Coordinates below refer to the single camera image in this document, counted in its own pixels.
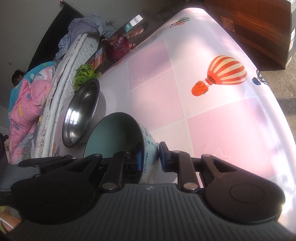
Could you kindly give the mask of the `green leafy cabbage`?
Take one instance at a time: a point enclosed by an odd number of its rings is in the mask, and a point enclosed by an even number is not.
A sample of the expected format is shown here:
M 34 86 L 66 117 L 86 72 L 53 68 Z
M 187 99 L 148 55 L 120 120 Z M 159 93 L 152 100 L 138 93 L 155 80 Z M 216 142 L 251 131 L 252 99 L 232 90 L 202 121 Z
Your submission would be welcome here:
M 73 88 L 78 90 L 85 82 L 92 78 L 98 78 L 101 75 L 101 72 L 95 73 L 95 69 L 90 64 L 80 65 L 75 73 L 73 79 Z

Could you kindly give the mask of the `large brown cardboard box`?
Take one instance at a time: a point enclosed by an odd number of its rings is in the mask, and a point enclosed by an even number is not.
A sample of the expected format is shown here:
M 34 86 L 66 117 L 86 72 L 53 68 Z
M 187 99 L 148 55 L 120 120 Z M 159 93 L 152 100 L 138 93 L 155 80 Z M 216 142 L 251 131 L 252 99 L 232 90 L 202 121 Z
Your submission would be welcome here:
M 295 54 L 295 1 L 205 1 L 235 39 L 287 68 Z

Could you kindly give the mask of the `grey blue clothes pile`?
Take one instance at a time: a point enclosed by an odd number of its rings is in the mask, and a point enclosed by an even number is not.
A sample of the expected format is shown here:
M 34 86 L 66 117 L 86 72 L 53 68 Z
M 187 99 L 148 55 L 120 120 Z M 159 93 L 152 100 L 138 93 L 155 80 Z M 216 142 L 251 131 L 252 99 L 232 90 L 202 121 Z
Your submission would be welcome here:
M 84 18 L 75 18 L 68 26 L 67 34 L 60 40 L 58 44 L 59 51 L 56 53 L 54 60 L 58 61 L 61 59 L 77 36 L 81 34 L 92 33 L 109 38 L 114 32 L 110 27 L 107 27 L 98 14 L 91 14 Z

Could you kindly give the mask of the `pink floral quilt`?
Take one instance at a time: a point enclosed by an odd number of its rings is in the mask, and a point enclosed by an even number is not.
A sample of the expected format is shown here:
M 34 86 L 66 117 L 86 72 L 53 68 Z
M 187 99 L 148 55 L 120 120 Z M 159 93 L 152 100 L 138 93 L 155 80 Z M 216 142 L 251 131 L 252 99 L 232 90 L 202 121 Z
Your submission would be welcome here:
M 49 61 L 29 72 L 16 70 L 8 107 L 9 163 L 18 164 L 34 137 L 38 119 L 52 88 L 56 63 Z

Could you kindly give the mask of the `white mattress bed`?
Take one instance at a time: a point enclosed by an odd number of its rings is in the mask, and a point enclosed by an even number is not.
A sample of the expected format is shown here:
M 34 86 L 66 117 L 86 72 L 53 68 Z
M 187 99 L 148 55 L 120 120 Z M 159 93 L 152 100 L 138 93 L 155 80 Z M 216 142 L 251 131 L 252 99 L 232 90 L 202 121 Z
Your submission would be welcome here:
M 78 35 L 58 63 L 52 79 L 52 89 L 39 117 L 32 140 L 31 158 L 51 155 L 58 117 L 63 109 L 64 100 L 74 94 L 72 84 L 76 70 L 96 52 L 100 39 L 101 36 L 95 33 Z

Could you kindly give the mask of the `teal ceramic bowl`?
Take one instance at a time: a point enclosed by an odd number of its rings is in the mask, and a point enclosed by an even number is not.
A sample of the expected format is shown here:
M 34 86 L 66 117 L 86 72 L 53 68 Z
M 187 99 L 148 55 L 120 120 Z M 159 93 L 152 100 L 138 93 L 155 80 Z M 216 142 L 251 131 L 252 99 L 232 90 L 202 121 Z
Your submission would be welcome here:
M 148 184 L 159 159 L 158 146 L 148 129 L 127 113 L 109 114 L 96 125 L 86 143 L 84 157 L 101 154 L 111 158 L 117 152 L 133 149 L 138 142 L 144 144 L 144 170 L 139 182 Z

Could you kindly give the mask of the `purple red cabbage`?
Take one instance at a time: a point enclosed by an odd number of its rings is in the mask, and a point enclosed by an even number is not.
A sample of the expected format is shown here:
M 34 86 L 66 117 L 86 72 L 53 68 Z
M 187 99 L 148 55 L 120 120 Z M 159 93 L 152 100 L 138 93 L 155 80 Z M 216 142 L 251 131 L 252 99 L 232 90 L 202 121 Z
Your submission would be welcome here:
M 128 37 L 121 33 L 114 34 L 101 42 L 105 56 L 111 62 L 118 61 L 135 47 L 135 43 L 130 43 Z

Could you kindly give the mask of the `deep steel bowl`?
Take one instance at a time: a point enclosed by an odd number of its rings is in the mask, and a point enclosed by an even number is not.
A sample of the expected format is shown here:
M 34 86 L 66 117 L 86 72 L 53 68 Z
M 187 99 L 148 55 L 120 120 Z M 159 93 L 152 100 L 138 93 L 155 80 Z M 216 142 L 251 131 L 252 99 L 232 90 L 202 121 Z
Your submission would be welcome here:
M 106 100 L 99 80 L 86 81 L 74 94 L 66 111 L 62 141 L 67 148 L 87 142 L 95 126 L 106 115 Z

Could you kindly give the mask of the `dark printed flat box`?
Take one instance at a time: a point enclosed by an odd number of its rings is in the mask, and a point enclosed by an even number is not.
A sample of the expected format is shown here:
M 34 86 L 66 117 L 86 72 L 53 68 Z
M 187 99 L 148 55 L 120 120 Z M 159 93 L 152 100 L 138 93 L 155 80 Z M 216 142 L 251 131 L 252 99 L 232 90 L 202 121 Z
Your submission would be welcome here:
M 87 60 L 95 73 L 103 73 L 147 39 L 164 24 L 147 10 L 142 10 L 111 37 L 101 37 L 96 52 Z

